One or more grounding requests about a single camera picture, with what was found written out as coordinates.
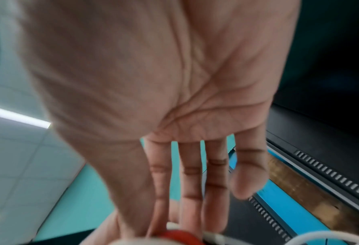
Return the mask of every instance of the wooden surface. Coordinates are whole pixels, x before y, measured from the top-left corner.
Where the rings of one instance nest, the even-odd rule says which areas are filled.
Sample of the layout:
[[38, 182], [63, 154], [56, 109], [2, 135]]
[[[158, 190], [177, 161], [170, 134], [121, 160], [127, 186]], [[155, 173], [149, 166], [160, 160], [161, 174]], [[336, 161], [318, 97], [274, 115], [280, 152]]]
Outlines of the wooden surface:
[[331, 230], [359, 235], [359, 212], [268, 154], [270, 179]]

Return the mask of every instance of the ceiling light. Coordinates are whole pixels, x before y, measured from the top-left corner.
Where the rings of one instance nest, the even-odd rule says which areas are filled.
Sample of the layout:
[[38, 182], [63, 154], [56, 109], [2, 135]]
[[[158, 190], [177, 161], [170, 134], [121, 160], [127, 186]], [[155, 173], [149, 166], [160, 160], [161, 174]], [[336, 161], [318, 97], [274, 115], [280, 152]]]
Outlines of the ceiling light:
[[33, 117], [28, 117], [28, 116], [18, 114], [18, 113], [12, 112], [12, 111], [7, 111], [7, 110], [1, 109], [1, 108], [0, 108], [0, 117], [8, 119], [8, 120], [21, 122], [24, 124], [30, 124], [30, 125], [41, 127], [41, 128], [49, 128], [49, 126], [50, 126], [50, 122], [48, 122], [48, 121], [40, 120], [40, 119], [33, 118]]

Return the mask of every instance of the human hand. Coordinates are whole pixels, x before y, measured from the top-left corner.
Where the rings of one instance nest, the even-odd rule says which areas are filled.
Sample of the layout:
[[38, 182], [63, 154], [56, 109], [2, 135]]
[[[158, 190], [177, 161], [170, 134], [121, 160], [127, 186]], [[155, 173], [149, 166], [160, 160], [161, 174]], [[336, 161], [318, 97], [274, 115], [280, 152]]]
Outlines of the human hand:
[[[173, 140], [185, 230], [226, 226], [227, 135], [235, 134], [238, 154], [230, 190], [244, 199], [265, 184], [265, 122], [299, 4], [20, 2], [24, 64], [54, 129], [107, 185], [122, 237], [165, 229]], [[208, 162], [204, 199], [200, 140]]]

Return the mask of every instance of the white ceiling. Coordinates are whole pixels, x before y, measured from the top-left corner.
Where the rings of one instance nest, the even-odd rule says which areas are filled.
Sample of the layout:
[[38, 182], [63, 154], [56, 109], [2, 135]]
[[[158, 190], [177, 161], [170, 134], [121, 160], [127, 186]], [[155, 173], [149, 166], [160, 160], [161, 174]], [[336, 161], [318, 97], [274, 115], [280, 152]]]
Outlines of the white ceiling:
[[[7, 17], [0, 16], [0, 40], [0, 108], [46, 120], [13, 51]], [[82, 166], [52, 129], [0, 119], [0, 245], [31, 241]]]

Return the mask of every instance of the vent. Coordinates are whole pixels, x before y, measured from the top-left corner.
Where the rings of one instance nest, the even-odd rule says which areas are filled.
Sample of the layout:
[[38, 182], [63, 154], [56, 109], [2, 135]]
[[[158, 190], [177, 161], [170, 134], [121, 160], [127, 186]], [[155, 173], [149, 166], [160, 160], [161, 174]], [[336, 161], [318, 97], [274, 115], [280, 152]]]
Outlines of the vent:
[[315, 160], [314, 158], [310, 157], [306, 153], [302, 151], [296, 151], [294, 153], [297, 157], [302, 159], [306, 164], [310, 165], [312, 168], [314, 168], [317, 172], [321, 172], [330, 178], [332, 178], [337, 183], [341, 184], [345, 188], [350, 189], [352, 192], [354, 192], [357, 196], [359, 196], [359, 184], [356, 182], [348, 179], [347, 177], [343, 176], [342, 174], [338, 173], [337, 171], [334, 171], [332, 168], [327, 166], [326, 164], [320, 163], [319, 161]]
[[283, 238], [286, 242], [291, 239], [291, 236], [282, 228], [282, 226], [276, 222], [272, 216], [264, 209], [264, 207], [259, 204], [255, 198], [250, 197], [249, 202], [255, 207], [255, 209], [265, 218], [269, 225], [274, 228], [274, 230]]

